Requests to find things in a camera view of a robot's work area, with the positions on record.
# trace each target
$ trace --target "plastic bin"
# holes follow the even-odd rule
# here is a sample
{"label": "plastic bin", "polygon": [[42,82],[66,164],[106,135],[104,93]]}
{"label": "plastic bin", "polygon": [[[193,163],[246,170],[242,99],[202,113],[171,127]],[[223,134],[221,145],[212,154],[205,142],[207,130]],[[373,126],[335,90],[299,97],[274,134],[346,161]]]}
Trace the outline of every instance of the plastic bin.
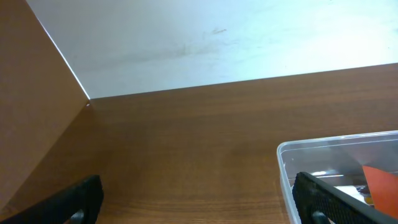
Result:
{"label": "plastic bin", "polygon": [[301,223],[292,195],[296,174],[333,186],[366,185],[362,165],[398,174],[398,131],[284,142],[277,149],[280,187],[291,223]]}

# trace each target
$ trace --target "brown wooden surface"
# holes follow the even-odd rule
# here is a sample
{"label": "brown wooden surface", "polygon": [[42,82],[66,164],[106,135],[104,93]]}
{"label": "brown wooden surface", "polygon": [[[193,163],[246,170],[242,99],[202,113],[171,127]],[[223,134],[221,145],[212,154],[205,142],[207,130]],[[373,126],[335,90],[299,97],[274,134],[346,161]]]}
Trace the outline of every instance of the brown wooden surface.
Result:
{"label": "brown wooden surface", "polygon": [[398,129],[398,65],[91,100],[11,200],[89,174],[98,223],[287,223],[284,141]]}
{"label": "brown wooden surface", "polygon": [[23,0],[0,1],[0,208],[87,97]]}

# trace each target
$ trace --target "white wall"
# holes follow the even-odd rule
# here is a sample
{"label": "white wall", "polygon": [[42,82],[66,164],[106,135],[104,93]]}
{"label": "white wall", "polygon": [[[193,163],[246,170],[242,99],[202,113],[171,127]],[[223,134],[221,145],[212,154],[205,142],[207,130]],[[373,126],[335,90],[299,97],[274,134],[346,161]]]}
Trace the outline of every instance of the white wall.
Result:
{"label": "white wall", "polygon": [[395,0],[28,0],[90,98],[398,62]]}

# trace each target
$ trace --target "orange paper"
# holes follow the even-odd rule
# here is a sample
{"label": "orange paper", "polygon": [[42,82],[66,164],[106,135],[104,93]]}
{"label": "orange paper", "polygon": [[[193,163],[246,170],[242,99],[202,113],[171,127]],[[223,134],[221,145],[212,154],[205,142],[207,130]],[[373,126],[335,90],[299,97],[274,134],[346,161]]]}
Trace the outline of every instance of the orange paper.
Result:
{"label": "orange paper", "polygon": [[379,169],[362,166],[374,208],[398,219],[398,177]]}

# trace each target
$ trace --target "wooden side panel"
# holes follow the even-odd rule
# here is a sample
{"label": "wooden side panel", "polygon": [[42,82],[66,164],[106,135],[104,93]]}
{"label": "wooden side panel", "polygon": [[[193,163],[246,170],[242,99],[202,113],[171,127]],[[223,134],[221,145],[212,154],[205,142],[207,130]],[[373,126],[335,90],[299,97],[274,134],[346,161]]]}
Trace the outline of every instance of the wooden side panel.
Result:
{"label": "wooden side panel", "polygon": [[25,1],[0,1],[0,208],[87,102]]}

